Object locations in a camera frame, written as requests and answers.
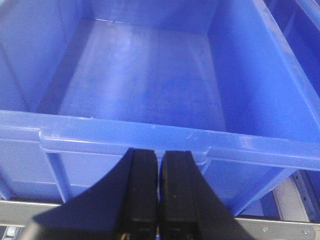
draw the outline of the screw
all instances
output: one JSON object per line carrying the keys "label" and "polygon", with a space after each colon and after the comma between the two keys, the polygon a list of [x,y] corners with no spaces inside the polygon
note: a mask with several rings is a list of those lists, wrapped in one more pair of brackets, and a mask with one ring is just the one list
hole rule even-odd
{"label": "screw", "polygon": [[303,230],[302,233],[303,234],[308,234],[308,233],[310,233],[310,230],[308,230],[308,229],[307,230]]}

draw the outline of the bin lip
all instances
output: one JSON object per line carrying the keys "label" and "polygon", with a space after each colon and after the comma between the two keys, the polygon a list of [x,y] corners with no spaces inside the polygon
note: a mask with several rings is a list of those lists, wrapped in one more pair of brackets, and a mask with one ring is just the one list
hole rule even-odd
{"label": "bin lip", "polygon": [[[307,6],[313,17],[316,17],[318,28],[320,27],[320,6],[314,2],[314,0],[296,0],[301,6]],[[314,121],[316,122],[318,129],[320,130],[320,98],[311,85],[307,75],[297,60],[294,52],[292,51],[289,43],[285,36],[281,32],[276,20],[270,13],[268,7],[263,0],[252,0],[258,11],[262,21],[264,22],[265,28],[273,40],[273,43],[277,49],[277,52],[281,56],[281,59],[291,75],[292,81],[297,87],[301,97],[306,103]]]}
{"label": "bin lip", "polygon": [[128,148],[192,151],[212,160],[320,171],[320,144],[139,122],[0,111],[1,140],[34,142],[46,153],[122,155]]}

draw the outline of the plastic bin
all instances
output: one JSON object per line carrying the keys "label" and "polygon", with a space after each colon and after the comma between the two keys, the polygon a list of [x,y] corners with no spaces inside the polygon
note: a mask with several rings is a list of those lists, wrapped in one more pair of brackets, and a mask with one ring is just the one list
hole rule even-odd
{"label": "plastic bin", "polygon": [[320,100],[262,0],[1,0],[0,193],[68,201],[192,151],[237,215],[320,170]]}
{"label": "plastic bin", "polygon": [[320,1],[266,0],[265,2],[320,96]]}

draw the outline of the bin floor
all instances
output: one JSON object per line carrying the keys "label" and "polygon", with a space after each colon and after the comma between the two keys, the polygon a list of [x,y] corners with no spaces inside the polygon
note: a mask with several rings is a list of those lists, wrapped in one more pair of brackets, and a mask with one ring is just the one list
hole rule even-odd
{"label": "bin floor", "polygon": [[39,113],[226,131],[208,38],[83,19]]}

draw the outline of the blue plastic container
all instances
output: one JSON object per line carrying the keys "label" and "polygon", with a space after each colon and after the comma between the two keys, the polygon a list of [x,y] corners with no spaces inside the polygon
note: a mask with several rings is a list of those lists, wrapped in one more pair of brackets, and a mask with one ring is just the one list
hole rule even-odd
{"label": "blue plastic container", "polygon": [[[320,1],[265,0],[312,86],[320,96]],[[308,171],[315,195],[320,200],[320,172]]]}
{"label": "blue plastic container", "polygon": [[0,192],[68,201],[192,151],[237,215],[320,170],[320,99],[262,0],[1,0]]}

